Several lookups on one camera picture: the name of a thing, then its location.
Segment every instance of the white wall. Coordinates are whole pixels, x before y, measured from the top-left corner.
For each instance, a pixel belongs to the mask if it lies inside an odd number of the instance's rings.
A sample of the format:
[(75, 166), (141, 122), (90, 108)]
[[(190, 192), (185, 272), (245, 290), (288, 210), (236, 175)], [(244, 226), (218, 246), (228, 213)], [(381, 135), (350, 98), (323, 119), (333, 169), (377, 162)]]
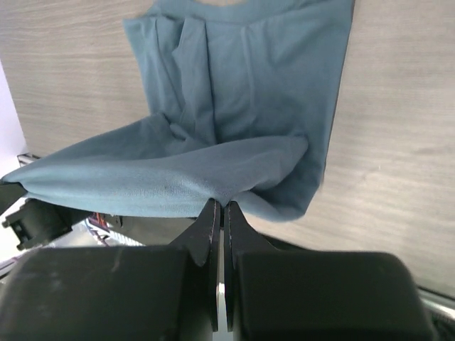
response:
[[(0, 62), (0, 178), (19, 167), (17, 155), (27, 152), (26, 140), (9, 92), (3, 67)], [(21, 202), (16, 203), (5, 215), (18, 209)], [(0, 225), (0, 261), (17, 255), (18, 240), (11, 229)]]

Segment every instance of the wood grain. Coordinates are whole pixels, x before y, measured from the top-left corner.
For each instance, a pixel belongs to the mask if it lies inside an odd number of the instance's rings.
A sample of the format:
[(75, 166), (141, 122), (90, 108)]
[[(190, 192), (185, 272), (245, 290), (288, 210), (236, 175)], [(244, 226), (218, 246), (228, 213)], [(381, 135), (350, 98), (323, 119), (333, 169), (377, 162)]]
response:
[[(0, 58), (32, 152), (148, 114), (121, 19), (150, 5), (0, 0)], [(324, 183), (299, 221), (249, 219), (306, 247), (392, 252), (455, 296), (454, 169), (455, 1), (357, 0)]]

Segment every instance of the blue fabric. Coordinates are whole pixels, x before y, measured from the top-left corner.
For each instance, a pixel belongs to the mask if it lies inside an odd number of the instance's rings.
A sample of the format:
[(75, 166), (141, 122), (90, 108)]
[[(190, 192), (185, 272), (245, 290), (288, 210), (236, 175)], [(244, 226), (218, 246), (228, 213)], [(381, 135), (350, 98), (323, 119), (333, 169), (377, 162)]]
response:
[(8, 174), (30, 197), (195, 217), (207, 199), (302, 216), (323, 175), (352, 0), (158, 0), (124, 28), (150, 116)]

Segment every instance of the cloth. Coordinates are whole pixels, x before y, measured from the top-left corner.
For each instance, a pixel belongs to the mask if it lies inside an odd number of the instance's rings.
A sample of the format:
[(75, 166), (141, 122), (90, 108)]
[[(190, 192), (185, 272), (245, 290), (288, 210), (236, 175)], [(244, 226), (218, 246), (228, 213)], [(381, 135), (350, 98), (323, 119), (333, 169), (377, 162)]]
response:
[(158, 0), (124, 21), (150, 116), (4, 177), (116, 215), (196, 217), (209, 198), (302, 216), (321, 183), (352, 0)]

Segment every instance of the gray floor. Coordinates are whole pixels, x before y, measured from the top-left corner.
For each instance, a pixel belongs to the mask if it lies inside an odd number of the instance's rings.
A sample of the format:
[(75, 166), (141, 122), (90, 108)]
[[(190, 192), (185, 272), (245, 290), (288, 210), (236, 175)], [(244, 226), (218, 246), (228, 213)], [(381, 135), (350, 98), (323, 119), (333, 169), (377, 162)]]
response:
[[(33, 153), (147, 115), (121, 18), (150, 5), (0, 0), (0, 58)], [(453, 0), (357, 0), (324, 184), (305, 218), (250, 222), (316, 249), (390, 251), (455, 296), (454, 37)]]

